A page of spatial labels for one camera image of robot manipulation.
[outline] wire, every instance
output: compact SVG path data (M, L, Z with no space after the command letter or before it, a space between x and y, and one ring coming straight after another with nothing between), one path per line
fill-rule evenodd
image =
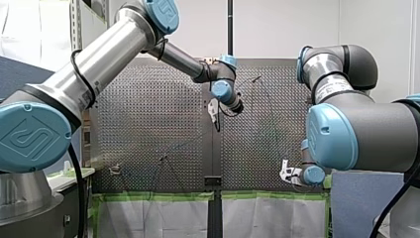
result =
M95 104L96 102L96 94L95 94L95 90L93 90L92 85L90 85L89 81L86 79L86 77L83 76L83 74L81 74L76 62L75 62L75 57L77 54L81 53L81 50L75 50L71 53L71 57L70 57L70 62L73 65L73 69L74 69L74 73L76 74L76 77L81 79L84 84L87 86L87 88L90 91L91 94L91 100L89 102L89 105L87 105L87 108L91 108L93 106L93 104Z
M235 114L235 115L229 115L226 111L224 111L223 109L222 109L222 107L220 106L220 100L217 100L217 108L218 108L218 110L219 111L222 111L222 113L225 115L225 116L227 116L227 117L237 117L239 114L241 114L241 113L237 113L237 114Z
M85 215L85 202L84 202L84 184L83 176L81 174L81 168L77 159L76 153L74 152L73 146L70 144L68 147L68 153L70 155L71 162L74 166L74 172L76 173L77 191L79 200L79 223L77 229L77 237L83 238L84 233L84 215Z
M411 174L411 176L409 177L408 181L404 184L404 186L399 190L399 192L395 195L392 201L389 202L389 204L385 207L385 209L380 214L379 218L376 221L376 224L371 230L371 233L369 236L370 238L376 238L377 233L379 232L379 227L382 224L383 220L385 219L386 215L389 213L392 207L398 202L398 200L402 197L402 195L404 195L404 193L408 190L408 188L419 176L419 174L420 174L420 167L417 167L414 173Z

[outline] green tape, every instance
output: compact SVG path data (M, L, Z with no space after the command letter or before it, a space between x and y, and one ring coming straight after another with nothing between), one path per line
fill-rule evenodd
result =
M222 191L222 199L253 199L257 197L278 198L290 200L326 200L328 193L295 193L279 191Z
M106 201L206 201L213 199L212 192L159 193L147 191L124 191L122 193L93 194L92 199Z
M331 186L333 184L333 176L332 175L327 175L324 179L324 188L330 189Z

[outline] metal rod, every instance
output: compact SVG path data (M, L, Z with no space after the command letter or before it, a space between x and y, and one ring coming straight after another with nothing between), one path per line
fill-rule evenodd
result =
M167 41L156 45L148 53L193 78L198 77L204 69L197 59Z
M234 0L228 0L228 55L234 54Z

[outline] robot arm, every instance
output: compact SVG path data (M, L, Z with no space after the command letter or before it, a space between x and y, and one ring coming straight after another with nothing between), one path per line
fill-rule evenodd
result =
M305 49L298 80L311 90L314 106L306 121L309 154L326 168L407 172L418 154L416 97L375 103L377 67L356 46Z
M123 6L116 23L42 84L28 84L0 106L0 172L42 170L66 152L82 112L139 53L159 58L198 83L211 81L212 93L236 112L242 102L234 90L236 60L201 64L177 47L157 43L173 33L179 18L172 0L136 1Z
M191 76L197 83L212 83L211 92L221 103L235 113L244 109L242 100L235 92L237 61L229 55L222 55L218 63L208 65L189 56L183 50L168 42L160 41L148 53L163 62Z

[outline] black cable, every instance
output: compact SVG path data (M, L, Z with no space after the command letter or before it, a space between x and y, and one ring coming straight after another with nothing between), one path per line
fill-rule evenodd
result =
M81 50L75 50L71 53L71 57L70 57L70 62L73 65L73 69L74 69L74 73L76 74L76 77L81 79L84 84L87 86L87 88L90 91L91 94L91 100L89 102L89 105L87 105L87 108L91 108L93 106L93 104L96 102L96 94L95 94L95 90L93 90L92 85L90 85L89 81L86 79L86 77L83 76L83 74L81 74L76 62L75 62L75 57L77 54L81 53Z
M216 120L216 122L214 123L214 126L216 127L216 131L217 132L220 132L220 113L219 112L217 112L217 120Z
M74 152L73 146L70 144L68 147L68 154L70 155L71 162L73 163L74 172L76 173L77 181L77 192L79 202L79 223L77 229L77 237L83 238L84 233L84 215L85 215L85 202L84 202L84 184L83 176L81 174L81 168L77 159L76 153Z
M376 238L379 227L382 224L383 220L385 219L386 215L389 213L389 211L392 209L392 207L398 202L398 200L404 195L404 193L408 190L408 188L411 186L411 184L415 181L415 179L420 174L420 167L417 167L417 169L414 171L413 174L409 177L408 181L404 184L404 186L399 190L399 192L395 195L395 197L392 199L392 201L389 202L389 204L385 207L385 209L380 214L379 218L376 221L376 224L374 225L373 229L370 233L370 238Z
M399 101L395 101L395 102L400 102L403 104L408 105L409 107L413 107L417 110L417 112L420 112L420 106L416 103L413 102L411 100L407 100L407 99L403 99L403 100L399 100ZM419 150L420 150L420 143L417 147L417 159L419 158ZM416 169L414 170L414 172L411 174L411 176L408 178L408 180L404 183L404 185L402 186L402 188L399 190L399 192L395 195L395 197L389 202L389 204L385 207L385 209L382 211L382 213L380 214L379 218L376 221L376 224L373 226L373 229L370 232L370 238L376 238L378 232L379 232L379 227L382 224L383 220L385 219L386 215L389 213L389 211L392 209L392 207L398 202L398 200L404 195L404 193L408 190L408 188L416 181L416 179L418 178L418 176L420 175L420 165L417 165Z
M222 107L220 106L220 101L219 100L217 100L217 108L218 108L218 110L219 111L222 111L222 113L225 115L225 116L227 116L227 117L237 117L239 114L241 114L241 113L237 113L237 114L235 114L235 115L229 115L227 112L225 112L223 109L222 109Z

